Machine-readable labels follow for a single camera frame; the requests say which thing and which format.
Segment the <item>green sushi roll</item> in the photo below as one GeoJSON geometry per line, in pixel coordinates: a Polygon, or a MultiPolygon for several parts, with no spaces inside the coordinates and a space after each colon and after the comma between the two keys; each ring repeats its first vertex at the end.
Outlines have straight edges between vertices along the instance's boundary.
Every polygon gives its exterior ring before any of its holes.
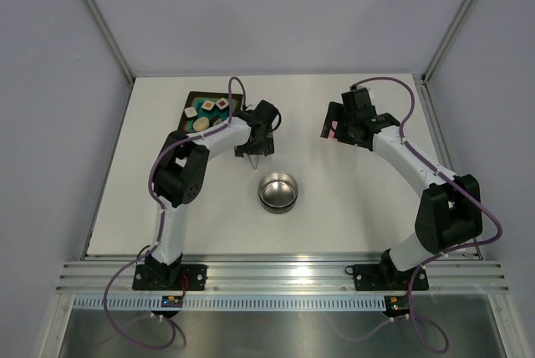
{"type": "Polygon", "coordinates": [[[219,116],[215,116],[215,117],[210,119],[210,125],[211,126],[215,126],[215,125],[218,125],[220,123],[222,123],[222,118],[219,117],[219,116]]]}

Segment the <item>round cream rice cake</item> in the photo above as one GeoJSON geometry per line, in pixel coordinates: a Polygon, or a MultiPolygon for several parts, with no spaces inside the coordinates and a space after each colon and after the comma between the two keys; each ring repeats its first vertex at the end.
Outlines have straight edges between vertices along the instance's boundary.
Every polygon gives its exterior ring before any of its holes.
{"type": "Polygon", "coordinates": [[[207,130],[210,127],[210,121],[206,117],[200,117],[193,121],[191,130],[193,132],[201,132],[207,130]]]}

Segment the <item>steel tongs with pink tips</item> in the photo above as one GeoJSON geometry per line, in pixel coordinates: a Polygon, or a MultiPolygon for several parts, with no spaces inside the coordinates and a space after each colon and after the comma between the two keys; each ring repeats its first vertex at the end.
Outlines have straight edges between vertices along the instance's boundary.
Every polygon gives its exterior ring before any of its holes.
{"type": "Polygon", "coordinates": [[[252,169],[257,170],[259,165],[259,155],[248,155],[247,158],[251,164],[252,169]]]}

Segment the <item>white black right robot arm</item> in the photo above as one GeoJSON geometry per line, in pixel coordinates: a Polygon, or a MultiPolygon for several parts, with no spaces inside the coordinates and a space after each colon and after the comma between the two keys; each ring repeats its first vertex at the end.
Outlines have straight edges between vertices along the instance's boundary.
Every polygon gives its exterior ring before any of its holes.
{"type": "Polygon", "coordinates": [[[411,146],[393,115],[377,113],[366,88],[351,89],[342,94],[340,103],[329,103],[320,136],[380,156],[420,198],[414,232],[381,254],[379,275],[387,287],[400,287],[419,263],[481,235],[476,178],[458,176],[411,146]]]}

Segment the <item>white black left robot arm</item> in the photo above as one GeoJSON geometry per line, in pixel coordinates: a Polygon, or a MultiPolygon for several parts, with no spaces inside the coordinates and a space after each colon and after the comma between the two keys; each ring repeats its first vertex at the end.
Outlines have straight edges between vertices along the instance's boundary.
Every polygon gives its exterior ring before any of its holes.
{"type": "Polygon", "coordinates": [[[208,162],[233,149],[235,156],[270,156],[273,131],[282,123],[277,107],[261,100],[253,110],[230,110],[223,122],[192,134],[171,132],[155,160],[148,190],[158,205],[153,247],[144,267],[162,289],[181,278],[187,205],[200,194],[208,162]]]}

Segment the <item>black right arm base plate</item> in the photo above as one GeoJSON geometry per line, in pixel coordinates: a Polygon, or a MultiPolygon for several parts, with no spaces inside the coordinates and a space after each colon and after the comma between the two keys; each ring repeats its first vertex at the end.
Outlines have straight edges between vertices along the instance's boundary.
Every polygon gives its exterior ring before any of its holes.
{"type": "Polygon", "coordinates": [[[414,271],[382,269],[379,263],[354,264],[344,268],[344,272],[353,279],[356,291],[407,292],[414,271]]]}

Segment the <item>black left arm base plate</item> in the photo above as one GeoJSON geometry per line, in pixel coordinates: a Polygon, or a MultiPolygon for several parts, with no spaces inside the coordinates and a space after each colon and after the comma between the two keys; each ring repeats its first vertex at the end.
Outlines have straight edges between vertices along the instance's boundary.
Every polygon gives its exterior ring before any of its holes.
{"type": "Polygon", "coordinates": [[[178,258],[173,264],[164,264],[148,258],[135,268],[132,289],[136,291],[203,291],[207,266],[183,263],[178,258]]]}

